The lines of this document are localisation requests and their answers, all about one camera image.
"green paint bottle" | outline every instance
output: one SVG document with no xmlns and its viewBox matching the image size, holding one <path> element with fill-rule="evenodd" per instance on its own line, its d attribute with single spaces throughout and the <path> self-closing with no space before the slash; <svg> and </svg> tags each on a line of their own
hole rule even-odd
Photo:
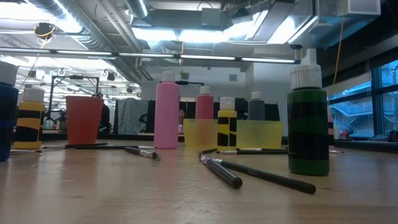
<svg viewBox="0 0 398 224">
<path fill-rule="evenodd" d="M 288 94 L 289 169 L 295 174 L 329 173 L 328 113 L 319 65 L 299 65 L 290 72 Z"/>
</svg>

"red plastic cup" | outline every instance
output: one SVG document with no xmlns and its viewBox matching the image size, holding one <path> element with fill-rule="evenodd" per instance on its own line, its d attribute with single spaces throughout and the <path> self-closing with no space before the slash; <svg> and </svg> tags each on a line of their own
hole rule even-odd
<svg viewBox="0 0 398 224">
<path fill-rule="evenodd" d="M 104 100 L 67 96 L 68 144 L 95 144 Z"/>
</svg>

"table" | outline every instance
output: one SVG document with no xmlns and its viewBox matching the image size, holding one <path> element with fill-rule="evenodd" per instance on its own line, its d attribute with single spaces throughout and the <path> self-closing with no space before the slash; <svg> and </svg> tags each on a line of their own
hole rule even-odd
<svg viewBox="0 0 398 224">
<path fill-rule="evenodd" d="M 398 155 L 346 152 L 331 154 L 328 177 L 291 174 L 286 155 L 211 154 L 309 182 L 315 195 L 238 172 L 232 189 L 183 144 L 160 162 L 121 150 L 12 156 L 0 163 L 0 223 L 397 223 Z"/>
</svg>

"pink paint bottle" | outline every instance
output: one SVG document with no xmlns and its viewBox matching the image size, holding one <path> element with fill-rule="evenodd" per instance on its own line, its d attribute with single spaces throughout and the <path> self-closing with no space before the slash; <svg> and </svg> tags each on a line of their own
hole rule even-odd
<svg viewBox="0 0 398 224">
<path fill-rule="evenodd" d="M 210 95 L 209 86 L 200 87 L 200 95 L 197 97 L 196 119 L 213 119 L 214 99 Z"/>
<path fill-rule="evenodd" d="M 172 72 L 163 72 L 163 82 L 156 86 L 155 147 L 176 149 L 178 146 L 178 107 L 180 87 Z"/>
</svg>

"yellow paint bottle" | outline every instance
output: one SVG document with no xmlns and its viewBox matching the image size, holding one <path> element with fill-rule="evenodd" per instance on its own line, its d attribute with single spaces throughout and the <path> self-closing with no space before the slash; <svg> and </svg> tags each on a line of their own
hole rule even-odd
<svg viewBox="0 0 398 224">
<path fill-rule="evenodd" d="M 23 102 L 19 104 L 15 149 L 40 149 L 44 122 L 44 91 L 25 88 Z"/>
<path fill-rule="evenodd" d="M 236 150 L 236 111 L 233 97 L 221 97 L 220 99 L 217 150 Z"/>
</svg>

